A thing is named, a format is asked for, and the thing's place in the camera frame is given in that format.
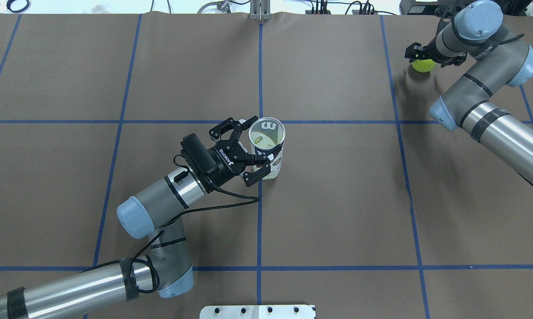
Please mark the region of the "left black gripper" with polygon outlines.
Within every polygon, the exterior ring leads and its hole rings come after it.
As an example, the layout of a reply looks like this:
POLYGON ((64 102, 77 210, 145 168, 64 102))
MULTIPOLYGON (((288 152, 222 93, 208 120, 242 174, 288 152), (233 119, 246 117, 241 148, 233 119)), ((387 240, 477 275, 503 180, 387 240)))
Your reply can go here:
POLYGON ((242 132, 250 128, 258 117, 248 120, 235 121, 232 117, 216 125, 208 134, 216 144, 203 152, 202 185, 207 193, 214 191, 213 184, 220 187, 232 178, 242 174, 246 166, 259 166, 254 172, 244 172, 242 178, 245 186, 250 187, 271 172, 271 154, 247 154, 239 141, 242 132), (222 135, 231 131, 228 140, 220 140, 222 135))

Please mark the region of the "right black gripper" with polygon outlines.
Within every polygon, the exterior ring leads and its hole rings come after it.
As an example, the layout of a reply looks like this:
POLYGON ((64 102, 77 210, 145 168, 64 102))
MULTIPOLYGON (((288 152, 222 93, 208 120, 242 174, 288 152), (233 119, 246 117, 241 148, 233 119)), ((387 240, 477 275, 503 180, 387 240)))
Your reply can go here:
POLYGON ((422 46, 420 43, 412 43, 404 53, 404 58, 409 61, 426 61, 427 63, 443 62, 449 54, 449 49, 445 46, 442 38, 434 38, 431 42, 422 46))

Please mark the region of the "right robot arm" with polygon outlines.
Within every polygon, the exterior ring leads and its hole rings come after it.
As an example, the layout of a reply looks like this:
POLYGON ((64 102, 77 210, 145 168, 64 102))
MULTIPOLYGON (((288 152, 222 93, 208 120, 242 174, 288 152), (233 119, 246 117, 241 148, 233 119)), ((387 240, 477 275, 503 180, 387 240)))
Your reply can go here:
POLYGON ((429 114, 449 131, 463 129, 533 187, 533 129, 490 102, 502 87, 518 87, 533 77, 533 47, 502 19, 496 2, 477 0, 457 12, 428 45, 412 43, 404 56, 441 66, 475 59, 429 114))

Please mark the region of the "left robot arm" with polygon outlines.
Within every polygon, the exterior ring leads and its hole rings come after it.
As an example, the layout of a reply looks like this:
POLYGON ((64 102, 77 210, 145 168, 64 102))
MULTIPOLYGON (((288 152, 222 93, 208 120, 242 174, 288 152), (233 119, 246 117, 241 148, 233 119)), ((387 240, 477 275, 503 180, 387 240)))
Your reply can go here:
POLYGON ((276 176, 286 130, 272 117, 232 117, 208 131, 214 142, 207 148, 192 133, 180 145, 184 165, 131 196, 117 208, 127 233, 148 244, 131 258, 116 259, 86 271, 34 288, 19 287, 0 296, 0 319, 71 319, 157 292, 171 298, 194 285, 183 216, 212 192, 241 202, 212 206, 212 210, 259 202, 256 196, 222 189, 240 176, 247 187, 276 176))

